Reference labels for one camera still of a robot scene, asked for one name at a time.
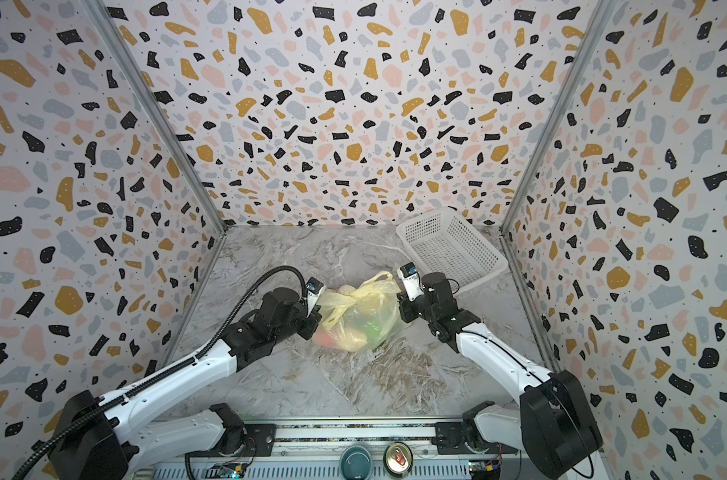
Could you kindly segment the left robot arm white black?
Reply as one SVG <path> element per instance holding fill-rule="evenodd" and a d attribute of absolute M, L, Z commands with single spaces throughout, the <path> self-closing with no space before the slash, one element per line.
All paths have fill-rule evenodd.
<path fill-rule="evenodd" d="M 129 386 L 96 397 L 85 391 L 67 401 L 48 454 L 61 479 L 122 479 L 136 470 L 193 452 L 221 456 L 254 448 L 242 419 L 226 404 L 165 422 L 157 417 L 201 388 L 269 356 L 298 335 L 312 338 L 320 321 L 317 301 L 325 287 L 316 279 L 305 295 L 279 287 L 257 310 L 225 327 L 209 350 L 181 360 Z"/>

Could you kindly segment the yellow plastic bag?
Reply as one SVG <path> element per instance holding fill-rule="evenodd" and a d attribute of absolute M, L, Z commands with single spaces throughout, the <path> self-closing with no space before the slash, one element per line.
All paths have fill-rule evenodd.
<path fill-rule="evenodd" d="M 375 274 L 358 287 L 325 290 L 317 302 L 321 320 L 313 343 L 346 352 L 379 347 L 401 322 L 399 292 L 397 280 L 388 271 Z"/>

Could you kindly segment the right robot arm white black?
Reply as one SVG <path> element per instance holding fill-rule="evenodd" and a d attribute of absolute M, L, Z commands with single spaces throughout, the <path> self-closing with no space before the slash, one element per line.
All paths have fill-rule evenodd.
<path fill-rule="evenodd" d="M 433 444 L 439 453 L 467 450 L 485 454 L 503 447 L 527 456 L 549 479 L 605 479 L 603 438 L 579 380 L 567 370 L 551 372 L 500 340 L 479 316 L 459 307 L 451 280 L 435 272 L 421 275 L 413 264 L 399 269 L 404 322 L 419 318 L 431 334 L 475 362 L 515 400 L 506 408 L 485 401 L 461 421 L 437 424 Z"/>

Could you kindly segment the white plastic mesh basket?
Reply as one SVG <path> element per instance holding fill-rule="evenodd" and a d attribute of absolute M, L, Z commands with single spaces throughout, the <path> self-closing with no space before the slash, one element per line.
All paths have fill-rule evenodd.
<path fill-rule="evenodd" d="M 461 293 L 509 268 L 505 256 L 451 208 L 415 216 L 397 226 L 397 235 L 419 272 L 441 272 L 459 282 Z"/>

